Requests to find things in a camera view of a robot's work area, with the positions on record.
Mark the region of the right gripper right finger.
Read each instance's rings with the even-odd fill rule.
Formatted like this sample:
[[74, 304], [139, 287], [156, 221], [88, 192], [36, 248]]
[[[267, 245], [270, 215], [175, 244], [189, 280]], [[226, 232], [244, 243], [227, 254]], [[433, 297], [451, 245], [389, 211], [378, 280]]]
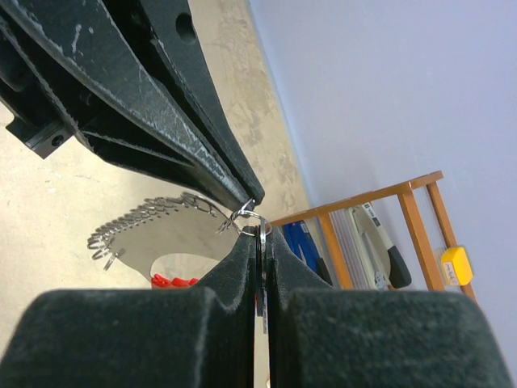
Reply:
[[510, 387], [494, 334], [470, 298], [330, 287], [267, 238], [274, 387]]

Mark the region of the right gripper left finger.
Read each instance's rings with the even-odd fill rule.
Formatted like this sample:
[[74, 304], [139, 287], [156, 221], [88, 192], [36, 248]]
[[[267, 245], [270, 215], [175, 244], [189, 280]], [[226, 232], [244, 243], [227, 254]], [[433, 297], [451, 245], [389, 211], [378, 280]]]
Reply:
[[23, 313], [4, 387], [251, 387], [255, 240], [187, 289], [63, 289]]

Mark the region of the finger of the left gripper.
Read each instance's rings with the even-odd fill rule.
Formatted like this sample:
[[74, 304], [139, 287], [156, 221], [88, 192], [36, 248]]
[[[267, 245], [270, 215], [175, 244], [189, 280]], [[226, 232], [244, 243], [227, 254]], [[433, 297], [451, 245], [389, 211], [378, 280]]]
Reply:
[[187, 1], [106, 1], [123, 37], [242, 185], [247, 200], [265, 192], [221, 106]]
[[1, 61], [23, 61], [72, 137], [103, 161], [227, 209], [252, 209], [254, 200], [149, 75], [105, 2], [2, 2]]

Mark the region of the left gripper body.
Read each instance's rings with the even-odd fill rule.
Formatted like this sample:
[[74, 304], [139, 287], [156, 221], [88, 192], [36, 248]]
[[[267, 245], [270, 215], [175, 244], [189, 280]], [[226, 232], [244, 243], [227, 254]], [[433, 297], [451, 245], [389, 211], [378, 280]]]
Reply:
[[72, 137], [36, 76], [21, 60], [1, 61], [1, 102], [14, 115], [6, 129], [41, 158]]

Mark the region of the red grey key holder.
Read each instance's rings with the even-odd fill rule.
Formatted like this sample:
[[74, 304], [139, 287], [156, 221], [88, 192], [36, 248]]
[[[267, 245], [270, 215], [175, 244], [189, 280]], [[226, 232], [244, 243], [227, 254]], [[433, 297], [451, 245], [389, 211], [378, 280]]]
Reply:
[[88, 238], [104, 269], [122, 263], [154, 288], [187, 288], [218, 265], [239, 237], [266, 237], [271, 224], [249, 209], [228, 215], [191, 192], [147, 198]]

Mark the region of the silver key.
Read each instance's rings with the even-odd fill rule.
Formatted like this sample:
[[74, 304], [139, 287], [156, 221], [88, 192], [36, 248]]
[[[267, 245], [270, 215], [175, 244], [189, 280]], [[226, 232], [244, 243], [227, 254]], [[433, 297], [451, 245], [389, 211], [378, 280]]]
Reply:
[[255, 265], [255, 299], [256, 314], [263, 320], [263, 333], [268, 333], [267, 323], [267, 223], [258, 217], [256, 265]]

